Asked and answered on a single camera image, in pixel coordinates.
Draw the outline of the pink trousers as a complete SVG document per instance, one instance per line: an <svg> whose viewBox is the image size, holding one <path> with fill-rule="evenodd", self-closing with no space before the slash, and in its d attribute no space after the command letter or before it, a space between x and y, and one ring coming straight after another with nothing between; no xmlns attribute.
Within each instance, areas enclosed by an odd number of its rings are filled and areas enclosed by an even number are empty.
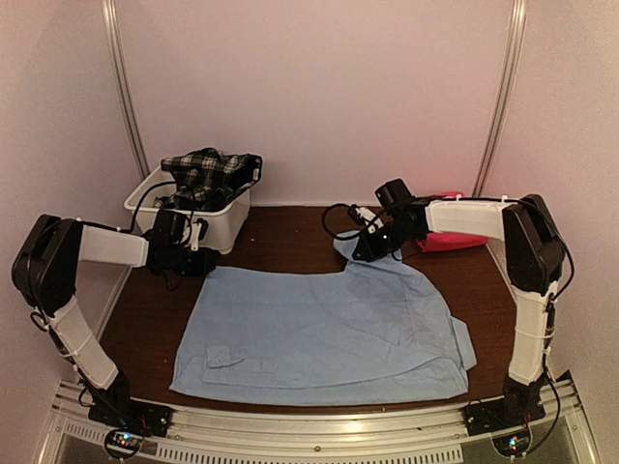
<svg viewBox="0 0 619 464"><path fill-rule="evenodd" d="M458 234L458 233L429 233L422 240L415 242L422 253L446 252L474 247L484 247L488 238Z"/></svg>

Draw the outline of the light blue shirt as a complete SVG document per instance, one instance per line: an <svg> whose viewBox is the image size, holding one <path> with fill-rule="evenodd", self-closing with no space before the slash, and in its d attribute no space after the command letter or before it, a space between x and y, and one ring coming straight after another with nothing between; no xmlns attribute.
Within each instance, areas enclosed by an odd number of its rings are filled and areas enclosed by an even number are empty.
<svg viewBox="0 0 619 464"><path fill-rule="evenodd" d="M354 406L465 394L477 359L466 324L398 256L337 273L219 267L177 350L174 392L270 406Z"/></svg>

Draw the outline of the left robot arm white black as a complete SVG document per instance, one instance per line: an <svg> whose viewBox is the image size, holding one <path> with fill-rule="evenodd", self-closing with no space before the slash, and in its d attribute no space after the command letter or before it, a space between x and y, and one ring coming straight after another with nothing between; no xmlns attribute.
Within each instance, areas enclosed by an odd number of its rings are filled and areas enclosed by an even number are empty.
<svg viewBox="0 0 619 464"><path fill-rule="evenodd" d="M35 308L42 331L50 334L86 385L104 397L101 411L119 429L133 427L139 410L130 401L127 376L82 315L76 297L78 266L91 262L145 268L156 276L206 276L216 267L216 253L192 247L184 235L176 213L161 213L155 228L142 235L79 218L42 215L13 263L13 284Z"/></svg>

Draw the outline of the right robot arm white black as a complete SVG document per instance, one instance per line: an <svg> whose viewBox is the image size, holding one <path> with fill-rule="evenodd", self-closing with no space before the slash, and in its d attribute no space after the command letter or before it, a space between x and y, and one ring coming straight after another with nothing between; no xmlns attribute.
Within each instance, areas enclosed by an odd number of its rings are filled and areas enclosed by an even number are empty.
<svg viewBox="0 0 619 464"><path fill-rule="evenodd" d="M496 405L496 418L513 427L538 404L545 362L554 337L555 302L567 256L544 200L537 194L521 199L410 197L383 210L390 221L357 207L360 224L352 256L372 262L430 233L457 233L498 240L505 249L509 284L516 298L515 341Z"/></svg>

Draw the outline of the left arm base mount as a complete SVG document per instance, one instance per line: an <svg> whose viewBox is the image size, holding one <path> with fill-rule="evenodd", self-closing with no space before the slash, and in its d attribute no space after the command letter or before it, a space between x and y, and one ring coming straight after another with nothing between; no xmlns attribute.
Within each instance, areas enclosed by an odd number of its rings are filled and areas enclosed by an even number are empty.
<svg viewBox="0 0 619 464"><path fill-rule="evenodd" d="M148 438L165 438L172 410L168 406L129 398L115 401L103 391L85 387L91 403L88 419L109 427L103 438L103 449L111 459L124 462L136 456Z"/></svg>

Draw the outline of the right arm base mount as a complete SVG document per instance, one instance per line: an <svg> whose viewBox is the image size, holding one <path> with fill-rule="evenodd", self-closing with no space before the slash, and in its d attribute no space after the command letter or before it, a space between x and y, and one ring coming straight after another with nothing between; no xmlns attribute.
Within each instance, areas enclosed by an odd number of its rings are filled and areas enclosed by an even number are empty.
<svg viewBox="0 0 619 464"><path fill-rule="evenodd" d="M545 417L540 395L543 382L522 386L508 378L502 397L471 400L462 408L468 436L489 434L500 456L524 458L533 445L531 422Z"/></svg>

